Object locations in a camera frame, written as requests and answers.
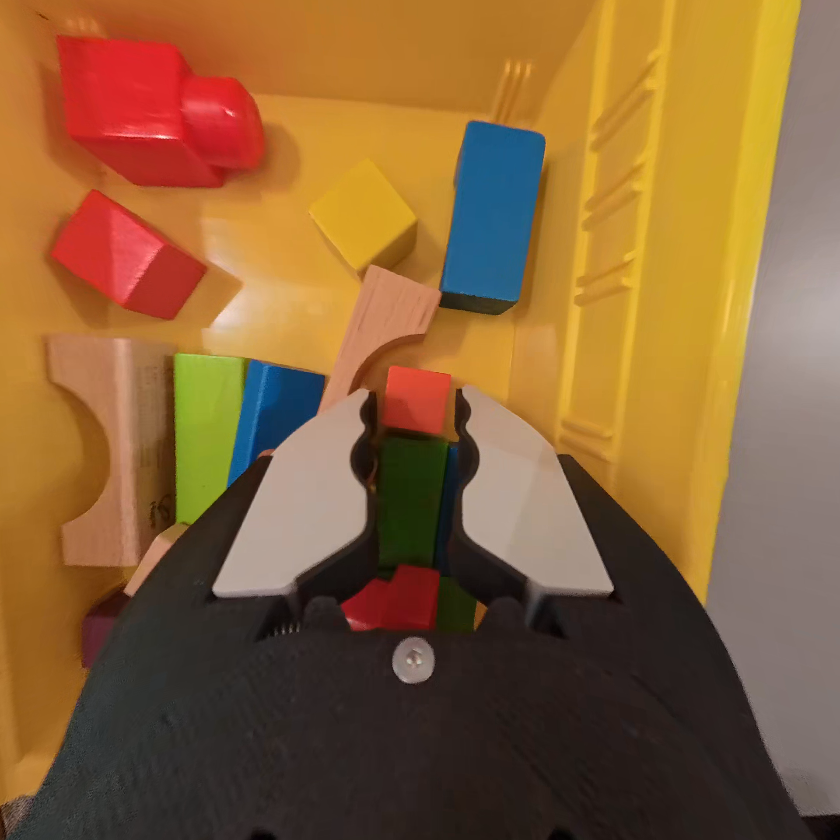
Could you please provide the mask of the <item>pale wooden block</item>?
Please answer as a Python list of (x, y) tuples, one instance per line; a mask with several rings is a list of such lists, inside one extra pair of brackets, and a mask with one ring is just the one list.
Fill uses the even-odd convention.
[(123, 593), (126, 597), (132, 598), (136, 595), (142, 583), (145, 582), (152, 570), (170, 551), (174, 543), (188, 529), (188, 524), (177, 522), (159, 533), (153, 539), (150, 547), (146, 550), (142, 560), (123, 589)]

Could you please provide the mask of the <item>red cube block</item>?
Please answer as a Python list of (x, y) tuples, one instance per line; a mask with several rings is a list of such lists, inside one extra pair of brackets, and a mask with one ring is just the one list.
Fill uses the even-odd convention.
[(451, 374), (392, 365), (386, 376), (382, 424), (403, 432), (441, 435), (451, 387)]

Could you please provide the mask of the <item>wooden arch block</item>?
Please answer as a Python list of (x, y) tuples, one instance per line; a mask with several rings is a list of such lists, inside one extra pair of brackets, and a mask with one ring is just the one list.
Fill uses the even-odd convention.
[(425, 339), (439, 289), (369, 266), (322, 394), (318, 413), (355, 392), (373, 363), (395, 347)]
[(90, 507), (61, 526), (67, 565), (130, 567), (175, 522), (174, 346), (52, 333), (49, 381), (95, 418), (108, 477)]

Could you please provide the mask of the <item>dark blue block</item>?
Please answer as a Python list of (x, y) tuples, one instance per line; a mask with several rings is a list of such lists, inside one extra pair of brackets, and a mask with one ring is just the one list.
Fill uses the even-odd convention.
[(458, 487), (458, 450), (457, 444), (447, 446), (444, 470), (444, 484), (440, 496), (437, 516), (437, 530), (434, 549), (434, 567), (441, 576), (450, 576), (448, 559), (448, 541), (452, 532), (455, 510), (455, 495)]

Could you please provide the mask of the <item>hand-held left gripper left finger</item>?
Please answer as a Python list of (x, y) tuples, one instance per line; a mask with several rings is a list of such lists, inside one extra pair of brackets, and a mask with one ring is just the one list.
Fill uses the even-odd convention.
[(376, 394), (360, 388), (274, 452), (212, 593), (279, 597), (301, 617), (316, 597), (342, 603), (377, 575)]

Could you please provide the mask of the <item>red peg block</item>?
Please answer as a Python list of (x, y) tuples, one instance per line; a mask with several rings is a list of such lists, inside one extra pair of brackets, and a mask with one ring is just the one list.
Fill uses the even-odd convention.
[(132, 184), (219, 187), (260, 166), (263, 122), (237, 79), (196, 74), (167, 43), (56, 44), (69, 136)]

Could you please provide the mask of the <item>light green block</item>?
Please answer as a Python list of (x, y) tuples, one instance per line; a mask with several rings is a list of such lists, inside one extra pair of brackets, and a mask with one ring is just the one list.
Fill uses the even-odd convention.
[(243, 358), (174, 356), (178, 522), (193, 524), (228, 486), (246, 370)]

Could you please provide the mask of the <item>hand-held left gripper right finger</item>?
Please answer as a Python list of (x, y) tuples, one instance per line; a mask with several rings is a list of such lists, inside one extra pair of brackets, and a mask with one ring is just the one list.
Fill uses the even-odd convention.
[(458, 485), (449, 568), (484, 607), (536, 617), (557, 596), (615, 591), (551, 443), (473, 385), (458, 389)]

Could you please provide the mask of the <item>yellow storage bin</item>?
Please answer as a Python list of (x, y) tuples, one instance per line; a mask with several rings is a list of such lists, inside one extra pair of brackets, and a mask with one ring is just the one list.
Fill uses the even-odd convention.
[[(85, 678), (81, 618), (114, 568), (60, 526), (108, 449), (49, 383), (44, 337), (93, 334), (330, 373), (360, 282), (310, 205), (359, 162), (419, 220), (397, 271), (435, 287), (466, 123), (547, 142), (519, 303), (441, 310), (389, 364), (473, 384), (574, 455), (706, 600), (801, 2), (2, 2), (2, 800), (35, 791)], [(63, 123), (56, 36), (177, 46), (266, 124), (256, 172), (138, 187)], [(207, 267), (173, 320), (50, 256), (90, 190)]]

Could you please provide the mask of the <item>red triangular block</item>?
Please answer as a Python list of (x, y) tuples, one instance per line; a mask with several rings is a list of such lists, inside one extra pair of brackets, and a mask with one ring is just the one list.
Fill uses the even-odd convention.
[(125, 206), (90, 190), (50, 256), (121, 308), (173, 320), (207, 266)]

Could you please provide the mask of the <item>bright green block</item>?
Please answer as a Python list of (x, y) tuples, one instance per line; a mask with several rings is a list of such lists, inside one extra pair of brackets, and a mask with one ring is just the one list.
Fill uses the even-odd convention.
[(437, 590), (435, 629), (442, 633), (473, 633), (477, 603), (452, 577), (442, 576)]

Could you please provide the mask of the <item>small red block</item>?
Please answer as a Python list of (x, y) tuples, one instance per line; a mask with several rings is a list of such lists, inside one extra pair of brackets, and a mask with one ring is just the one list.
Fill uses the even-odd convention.
[(355, 632), (432, 631), (436, 627), (440, 573), (401, 564), (388, 580), (379, 577), (341, 605)]

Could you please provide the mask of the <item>dark green block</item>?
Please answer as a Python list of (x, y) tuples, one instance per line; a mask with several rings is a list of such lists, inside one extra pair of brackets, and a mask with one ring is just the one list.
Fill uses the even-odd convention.
[(434, 566), (448, 443), (441, 437), (390, 434), (380, 447), (376, 478), (378, 571), (400, 564)]

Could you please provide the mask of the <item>large blue block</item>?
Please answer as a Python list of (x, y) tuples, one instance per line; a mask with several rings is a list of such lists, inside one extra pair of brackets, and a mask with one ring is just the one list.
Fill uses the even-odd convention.
[(439, 282), (442, 308), (497, 316), (519, 301), (545, 148), (532, 130), (467, 122)]

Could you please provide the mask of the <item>purple block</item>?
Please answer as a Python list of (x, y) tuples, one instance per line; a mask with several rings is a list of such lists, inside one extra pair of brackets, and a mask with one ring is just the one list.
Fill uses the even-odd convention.
[(89, 670), (96, 661), (130, 602), (131, 596), (126, 595), (123, 589), (117, 589), (95, 602), (84, 616), (80, 630), (80, 661), (85, 670)]

